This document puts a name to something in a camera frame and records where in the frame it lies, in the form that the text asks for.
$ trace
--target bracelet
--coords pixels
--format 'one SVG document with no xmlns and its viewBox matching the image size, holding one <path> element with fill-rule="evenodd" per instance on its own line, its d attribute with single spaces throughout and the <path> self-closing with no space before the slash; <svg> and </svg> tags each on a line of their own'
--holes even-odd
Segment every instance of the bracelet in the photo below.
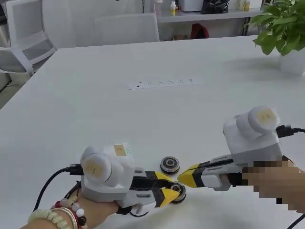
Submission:
<svg viewBox="0 0 305 229">
<path fill-rule="evenodd" d="M 53 224 L 56 224 L 58 229 L 71 229 L 71 227 L 68 226 L 68 222 L 65 221 L 56 212 L 53 212 L 53 210 L 38 209 L 38 210 L 34 211 L 30 215 L 30 217 L 28 219 L 28 223 L 31 223 L 36 219 L 46 219 L 48 221 L 51 221 Z M 73 229 L 77 229 L 77 224 L 73 224 Z"/>
<path fill-rule="evenodd" d="M 77 225 L 77 221 L 76 221 L 76 218 L 74 216 L 74 214 L 68 209 L 68 208 L 53 208 L 51 209 L 51 211 L 63 211 L 64 213 L 66 213 L 71 221 L 72 221 L 72 224 L 73 224 L 73 229 L 77 229 L 78 228 L 78 225 Z"/>
<path fill-rule="evenodd" d="M 56 208 L 66 208 L 74 216 L 77 222 L 77 229 L 88 229 L 86 225 L 87 218 L 84 215 L 84 210 L 80 207 L 79 203 L 76 202 L 78 199 L 79 188 L 77 189 L 77 194 L 71 198 L 64 198 L 61 201 L 57 201 L 51 209 Z"/>
</svg>

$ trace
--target white pot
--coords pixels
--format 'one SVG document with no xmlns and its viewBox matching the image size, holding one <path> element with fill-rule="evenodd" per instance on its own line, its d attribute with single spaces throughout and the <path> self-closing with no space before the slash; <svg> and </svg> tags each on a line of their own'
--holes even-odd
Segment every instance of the white pot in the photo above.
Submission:
<svg viewBox="0 0 305 229">
<path fill-rule="evenodd" d="M 305 49 L 292 50 L 286 56 L 280 57 L 280 69 L 282 72 L 304 75 L 305 74 Z"/>
</svg>

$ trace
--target red bead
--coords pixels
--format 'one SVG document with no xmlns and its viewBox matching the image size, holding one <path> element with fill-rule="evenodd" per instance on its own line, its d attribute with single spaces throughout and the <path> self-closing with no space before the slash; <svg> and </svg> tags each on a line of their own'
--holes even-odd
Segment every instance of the red bead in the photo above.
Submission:
<svg viewBox="0 0 305 229">
<path fill-rule="evenodd" d="M 55 203 L 55 207 L 56 207 L 56 208 L 61 208 L 61 202 L 60 202 L 60 201 L 57 201 L 57 202 Z"/>
</svg>

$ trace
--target chair backrest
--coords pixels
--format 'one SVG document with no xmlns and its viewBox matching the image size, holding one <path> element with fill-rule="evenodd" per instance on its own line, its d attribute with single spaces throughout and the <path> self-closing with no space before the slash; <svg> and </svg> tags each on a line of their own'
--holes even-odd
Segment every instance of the chair backrest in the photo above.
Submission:
<svg viewBox="0 0 305 229">
<path fill-rule="evenodd" d="M 33 73 L 34 70 L 22 51 L 0 48 L 0 73 Z"/>
<path fill-rule="evenodd" d="M 18 47 L 31 64 L 36 64 L 56 49 L 43 29 L 41 0 L 13 0 L 6 4 L 11 47 Z"/>
<path fill-rule="evenodd" d="M 160 41 L 154 13 L 101 17 L 94 20 L 94 27 L 98 45 Z"/>
</svg>

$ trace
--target power strip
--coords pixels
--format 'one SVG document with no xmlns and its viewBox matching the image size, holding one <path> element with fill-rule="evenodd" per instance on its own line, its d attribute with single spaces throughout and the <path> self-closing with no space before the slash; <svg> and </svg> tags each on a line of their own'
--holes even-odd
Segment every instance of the power strip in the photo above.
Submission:
<svg viewBox="0 0 305 229">
<path fill-rule="evenodd" d="M 130 90 L 136 89 L 147 89 L 157 87 L 172 87 L 182 85 L 196 85 L 202 84 L 203 81 L 198 78 L 186 78 L 186 79 L 175 79 L 175 80 L 162 80 L 162 81 L 148 81 L 148 82 L 136 82 L 129 84 Z"/>
</svg>

